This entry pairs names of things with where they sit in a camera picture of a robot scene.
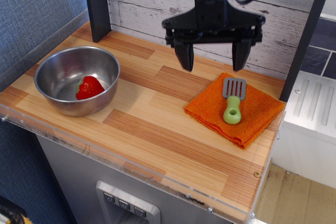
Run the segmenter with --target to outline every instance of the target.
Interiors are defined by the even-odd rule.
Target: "black vertical pole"
[[[111,30],[107,0],[87,0],[93,42],[98,42]]]
[[[299,46],[296,50],[292,65],[289,69],[287,79],[282,90],[280,100],[287,102],[291,93],[291,90],[294,86],[296,77],[300,71],[300,67],[303,61],[303,58],[306,54],[309,42],[316,28],[317,22],[319,21],[324,3],[326,0],[314,0],[311,10],[307,19],[306,26],[304,27],[302,37],[300,39]]]

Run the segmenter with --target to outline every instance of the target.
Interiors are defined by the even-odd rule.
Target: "blue fabric wall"
[[[86,9],[86,0],[0,0],[0,91],[76,30],[59,34]]]
[[[86,0],[0,0],[0,92],[88,20]],[[0,195],[34,224],[73,223],[36,137],[0,121]]]

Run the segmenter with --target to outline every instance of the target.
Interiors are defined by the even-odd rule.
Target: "spatula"
[[[240,101],[245,99],[246,81],[239,78],[227,77],[223,85],[223,97],[227,99],[227,108],[224,112],[224,121],[228,124],[240,122],[241,113],[239,110]]]

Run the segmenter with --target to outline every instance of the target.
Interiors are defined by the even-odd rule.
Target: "white wood panel wall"
[[[262,43],[251,48],[245,68],[285,79],[313,0],[255,0],[240,6],[266,16]],[[163,19],[194,7],[194,0],[108,0],[112,29],[165,44]],[[196,54],[232,64],[231,44],[194,45]]]

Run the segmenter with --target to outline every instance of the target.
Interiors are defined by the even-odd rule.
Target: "floor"
[[[336,22],[320,18],[300,70],[336,79]]]
[[[256,217],[267,224],[335,224],[336,189],[271,165]]]

